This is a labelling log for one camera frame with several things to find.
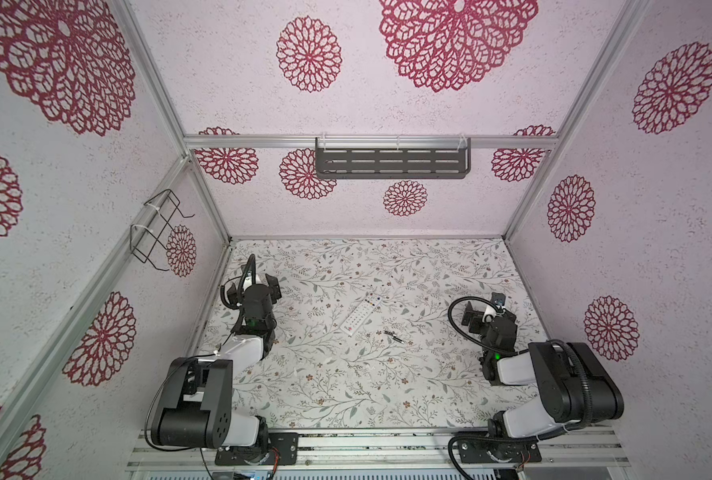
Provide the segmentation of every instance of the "side wall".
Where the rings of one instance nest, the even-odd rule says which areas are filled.
[[[107,6],[70,8],[0,6],[0,406],[178,157]],[[119,475],[221,251],[188,176],[170,271],[130,260],[3,478]]]
[[[655,2],[547,186],[510,242],[546,327],[622,390],[639,478],[712,477],[712,0]]]

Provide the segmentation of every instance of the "mounting base plate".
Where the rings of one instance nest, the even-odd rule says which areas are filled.
[[[281,457],[278,459],[278,465],[294,465],[297,463],[297,439],[300,437],[297,433],[269,433],[268,440],[271,447],[276,447]],[[276,456],[271,451],[264,461],[258,465],[272,466],[276,461]],[[218,466],[246,466],[248,465],[243,458],[239,458],[229,448],[218,449],[215,457],[215,465]]]

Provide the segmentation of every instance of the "red wire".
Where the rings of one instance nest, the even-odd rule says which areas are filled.
[[[281,458],[281,452],[278,451],[278,448],[271,447],[271,450],[273,450],[274,454],[276,455],[276,461],[273,464],[273,472],[271,472],[271,476],[268,477],[268,480],[271,480],[273,477],[276,476],[276,471],[278,470],[278,461]]]

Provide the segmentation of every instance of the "enclosure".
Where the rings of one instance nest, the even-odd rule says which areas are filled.
[[[232,408],[301,434],[283,478],[457,475],[537,395],[447,321],[492,293],[625,399],[524,475],[712,476],[712,0],[0,2],[0,478],[232,478],[142,432],[252,254]]]

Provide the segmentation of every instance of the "leaf pattern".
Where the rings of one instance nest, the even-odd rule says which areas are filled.
[[[250,254],[258,272],[279,278],[283,298],[274,306],[273,350],[235,373],[233,403],[270,427],[476,427],[537,394],[492,387],[480,348],[447,322],[451,300],[502,292],[518,317],[516,348],[546,339],[500,240],[242,240],[225,279]],[[383,303],[346,335],[338,325],[369,292]],[[235,321],[218,300],[202,352]]]

